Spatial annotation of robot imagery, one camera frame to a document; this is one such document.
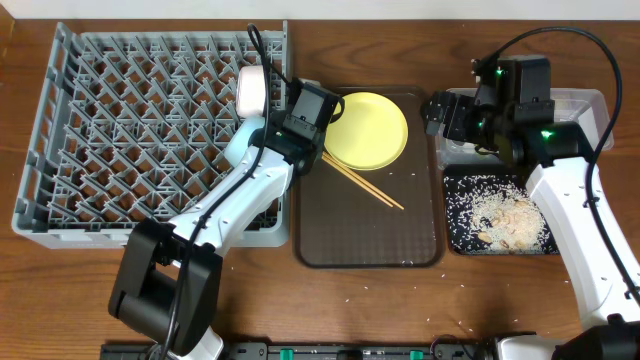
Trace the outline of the pink white bowl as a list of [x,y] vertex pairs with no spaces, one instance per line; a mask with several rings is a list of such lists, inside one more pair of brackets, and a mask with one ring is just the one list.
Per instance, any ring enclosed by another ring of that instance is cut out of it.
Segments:
[[242,118],[261,116],[266,102],[266,80],[260,65],[244,66],[238,75],[236,111]]

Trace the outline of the yellow plate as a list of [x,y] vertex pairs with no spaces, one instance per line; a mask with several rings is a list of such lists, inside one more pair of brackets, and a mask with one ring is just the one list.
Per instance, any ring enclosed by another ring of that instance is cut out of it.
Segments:
[[408,141],[408,123],[399,106],[372,92],[351,93],[343,99],[346,108],[328,126],[325,150],[355,170],[377,170],[394,162]]

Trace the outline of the wooden chopstick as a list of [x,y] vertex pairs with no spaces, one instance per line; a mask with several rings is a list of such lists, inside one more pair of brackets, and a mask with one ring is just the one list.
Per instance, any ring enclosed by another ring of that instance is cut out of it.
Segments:
[[335,160],[327,152],[324,152],[322,154],[322,160],[325,163],[329,164],[334,169],[336,169],[337,171],[339,171],[342,175],[347,177],[349,180],[354,182],[356,185],[358,185],[359,187],[364,189],[366,192],[368,192],[369,194],[371,194],[372,196],[374,196],[378,200],[382,201],[387,206],[396,207],[396,208],[398,208],[400,210],[404,210],[405,209],[405,207],[403,205],[401,205],[399,202],[397,202],[395,199],[393,199],[392,197],[390,197],[389,195],[384,193],[382,190],[380,190],[379,188],[374,186],[372,183],[370,183],[369,181],[367,181],[366,179],[361,177],[355,171],[353,171],[350,168],[340,164],[337,160]]
[[354,183],[356,186],[358,186],[359,188],[363,189],[365,192],[367,192],[368,194],[372,195],[373,197],[375,197],[376,199],[380,200],[382,203],[384,203],[385,205],[387,205],[388,207],[393,208],[394,205],[387,200],[386,198],[384,198],[382,195],[380,195],[379,193],[377,193],[375,190],[372,190],[370,187],[368,187],[367,185],[365,185],[362,181],[357,180],[355,176],[349,174],[345,169],[341,168],[339,165],[337,165],[335,162],[333,162],[332,160],[329,160],[326,156],[323,155],[322,160],[327,163],[328,165],[330,165],[332,168],[334,168],[335,170],[337,170],[341,175],[343,175],[344,177],[346,177],[348,180],[350,180],[352,183]]

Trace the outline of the light blue bowl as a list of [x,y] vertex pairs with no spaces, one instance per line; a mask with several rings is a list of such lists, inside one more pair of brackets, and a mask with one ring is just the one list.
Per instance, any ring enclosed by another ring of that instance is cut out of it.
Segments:
[[232,167],[238,166],[251,144],[253,133],[258,129],[262,129],[264,125],[265,119],[261,116],[251,116],[244,119],[242,125],[235,132],[223,151],[225,159]]

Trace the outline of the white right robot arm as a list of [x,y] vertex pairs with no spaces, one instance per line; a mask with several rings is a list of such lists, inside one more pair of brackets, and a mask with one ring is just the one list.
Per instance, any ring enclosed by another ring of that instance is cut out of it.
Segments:
[[581,126],[554,118],[551,66],[541,55],[476,60],[478,88],[438,91],[421,107],[429,135],[472,143],[518,167],[569,273],[583,332],[496,336],[478,359],[636,359],[639,263],[604,195],[595,151]]

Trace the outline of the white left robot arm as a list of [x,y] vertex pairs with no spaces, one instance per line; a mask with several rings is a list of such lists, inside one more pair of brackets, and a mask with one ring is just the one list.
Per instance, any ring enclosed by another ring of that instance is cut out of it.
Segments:
[[157,359],[215,359],[223,348],[210,324],[223,260],[244,230],[321,158],[342,96],[294,79],[285,109],[244,119],[224,150],[231,172],[166,223],[146,218],[129,235],[108,311],[154,341]]

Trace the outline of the clear plastic waste bin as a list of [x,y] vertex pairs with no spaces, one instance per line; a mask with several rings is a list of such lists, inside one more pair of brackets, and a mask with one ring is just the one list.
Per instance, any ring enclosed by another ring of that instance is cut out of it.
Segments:
[[[578,123],[595,148],[610,121],[603,94],[596,89],[552,88],[551,99],[555,101],[554,121]],[[472,143],[445,138],[444,126],[436,136],[436,159],[441,170],[452,164],[502,165],[494,155],[478,154]]]

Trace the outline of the dark brown serving tray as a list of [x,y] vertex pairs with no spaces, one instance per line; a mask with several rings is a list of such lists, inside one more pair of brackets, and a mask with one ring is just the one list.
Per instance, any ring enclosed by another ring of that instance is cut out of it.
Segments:
[[324,161],[296,184],[294,249],[311,268],[426,268],[445,250],[442,190],[435,145],[419,114],[425,93],[380,86],[408,122],[407,145],[393,163],[362,177],[405,207],[391,208]]

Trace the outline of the grey plastic dish rack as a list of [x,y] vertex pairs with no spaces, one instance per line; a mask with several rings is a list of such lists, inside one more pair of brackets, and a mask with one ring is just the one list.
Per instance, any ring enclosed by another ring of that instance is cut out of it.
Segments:
[[195,205],[231,170],[245,31],[56,27],[13,231],[52,249],[119,248],[133,227]]

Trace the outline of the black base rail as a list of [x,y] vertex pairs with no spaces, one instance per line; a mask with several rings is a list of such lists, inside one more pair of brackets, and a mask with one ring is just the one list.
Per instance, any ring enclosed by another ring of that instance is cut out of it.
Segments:
[[489,344],[447,342],[421,346],[268,345],[231,343],[222,348],[221,360],[463,360],[499,359]]

